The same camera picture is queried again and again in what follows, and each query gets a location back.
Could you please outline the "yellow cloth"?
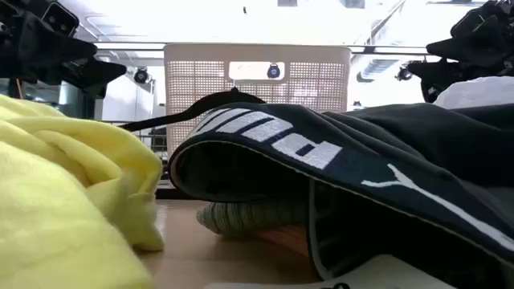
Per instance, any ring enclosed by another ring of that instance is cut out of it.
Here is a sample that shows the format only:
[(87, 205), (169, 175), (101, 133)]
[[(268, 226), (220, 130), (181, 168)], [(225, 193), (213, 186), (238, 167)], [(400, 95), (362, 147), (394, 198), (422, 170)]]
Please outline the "yellow cloth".
[(124, 129), (0, 95), (0, 289), (154, 289), (161, 171)]

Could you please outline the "dark underwear with white lettering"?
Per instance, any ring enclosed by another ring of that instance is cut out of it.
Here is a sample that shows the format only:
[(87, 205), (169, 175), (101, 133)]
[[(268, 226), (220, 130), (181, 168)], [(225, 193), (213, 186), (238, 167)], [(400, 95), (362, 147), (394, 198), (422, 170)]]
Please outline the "dark underwear with white lettering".
[(390, 254), (457, 289), (514, 289), (514, 104), (228, 104), (169, 177), (205, 201), (301, 201), (325, 280)]

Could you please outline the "large white laundry basket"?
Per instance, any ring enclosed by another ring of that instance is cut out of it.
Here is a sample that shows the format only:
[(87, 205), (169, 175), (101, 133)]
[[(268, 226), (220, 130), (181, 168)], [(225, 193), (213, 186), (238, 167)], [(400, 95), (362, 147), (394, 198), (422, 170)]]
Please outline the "large white laundry basket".
[[(203, 96), (238, 88), (271, 104), (317, 112), (348, 105), (351, 51), (343, 46), (175, 43), (164, 48), (165, 112), (186, 110)], [(278, 79), (268, 79), (271, 63)]]

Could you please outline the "ceiling light strip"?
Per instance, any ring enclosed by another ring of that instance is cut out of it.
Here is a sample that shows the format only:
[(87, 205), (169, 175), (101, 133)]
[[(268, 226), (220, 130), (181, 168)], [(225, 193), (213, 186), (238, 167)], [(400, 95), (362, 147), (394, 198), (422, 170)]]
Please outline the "ceiling light strip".
[(165, 43), (97, 42), (95, 45), (105, 51), (161, 51)]
[(425, 47), (348, 46), (355, 55), (429, 55)]

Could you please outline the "black clothes hanger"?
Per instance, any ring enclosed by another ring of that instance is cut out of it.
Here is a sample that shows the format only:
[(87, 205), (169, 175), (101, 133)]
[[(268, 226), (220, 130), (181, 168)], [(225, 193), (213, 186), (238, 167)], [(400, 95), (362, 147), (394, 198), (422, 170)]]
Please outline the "black clothes hanger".
[(232, 103), (265, 104), (265, 101), (261, 100), (257, 96), (241, 92), (238, 88), (232, 88), (229, 91), (216, 92), (208, 96), (204, 96), (200, 100), (194, 102), (183, 112), (122, 124), (120, 128), (128, 132), (136, 132), (147, 128), (176, 124), (192, 120), (204, 112)]

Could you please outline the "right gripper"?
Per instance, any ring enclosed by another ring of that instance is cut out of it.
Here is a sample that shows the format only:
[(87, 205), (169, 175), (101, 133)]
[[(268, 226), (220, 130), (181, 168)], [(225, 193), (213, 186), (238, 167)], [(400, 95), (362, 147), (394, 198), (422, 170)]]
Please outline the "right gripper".
[(434, 103), (453, 83), (498, 75), (485, 67), (514, 56), (514, 3), (487, 0), (482, 6), (469, 10), (451, 28), (451, 35), (455, 37), (428, 44), (426, 51), (458, 62), (441, 59), (407, 65), (407, 71), (421, 80), (426, 103)]

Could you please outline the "grey sock with pink cuff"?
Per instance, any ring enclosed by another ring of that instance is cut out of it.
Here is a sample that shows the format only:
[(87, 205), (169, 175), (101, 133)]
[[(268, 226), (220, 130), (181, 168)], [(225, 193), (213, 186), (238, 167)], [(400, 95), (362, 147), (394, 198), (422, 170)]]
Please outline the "grey sock with pink cuff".
[(302, 201), (211, 202), (197, 212), (197, 221), (225, 237), (255, 237), (308, 256)]

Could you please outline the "silver ventilation duct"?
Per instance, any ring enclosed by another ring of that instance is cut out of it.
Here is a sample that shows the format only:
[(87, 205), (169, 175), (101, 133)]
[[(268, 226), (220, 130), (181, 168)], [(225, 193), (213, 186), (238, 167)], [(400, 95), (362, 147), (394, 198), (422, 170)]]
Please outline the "silver ventilation duct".
[(356, 75), (358, 83), (372, 83), (398, 64), (397, 59), (371, 59)]

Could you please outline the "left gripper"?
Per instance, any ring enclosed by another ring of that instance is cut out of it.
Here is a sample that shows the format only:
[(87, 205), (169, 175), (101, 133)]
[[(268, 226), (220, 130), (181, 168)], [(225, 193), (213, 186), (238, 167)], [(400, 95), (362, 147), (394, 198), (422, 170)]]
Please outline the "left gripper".
[(62, 81), (103, 99), (108, 84), (125, 75), (127, 67), (84, 59), (97, 52), (96, 46), (56, 33), (50, 21), (54, 8), (56, 0), (0, 0), (0, 77), (30, 79), (36, 67), (63, 63), (58, 70)]

